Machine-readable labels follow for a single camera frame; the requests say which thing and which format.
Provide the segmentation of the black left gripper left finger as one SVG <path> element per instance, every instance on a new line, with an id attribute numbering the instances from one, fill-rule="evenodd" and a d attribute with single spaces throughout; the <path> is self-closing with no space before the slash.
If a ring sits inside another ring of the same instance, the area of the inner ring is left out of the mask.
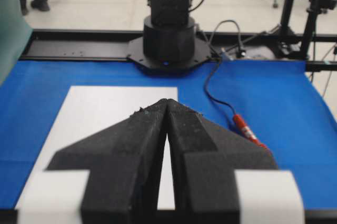
<path id="1" fill-rule="evenodd" d="M 79 141 L 55 153 L 48 170 L 90 172 L 80 207 L 82 223 L 151 223 L 158 202 L 167 100 L 127 121 L 116 140 Z"/>

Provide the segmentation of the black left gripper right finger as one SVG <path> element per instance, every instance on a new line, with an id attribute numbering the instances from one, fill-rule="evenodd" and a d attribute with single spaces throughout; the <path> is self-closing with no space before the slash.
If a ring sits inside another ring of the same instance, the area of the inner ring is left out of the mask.
<path id="1" fill-rule="evenodd" d="M 170 99 L 166 120 L 179 223 L 240 223 L 234 171 L 277 170 L 270 153 Z"/>

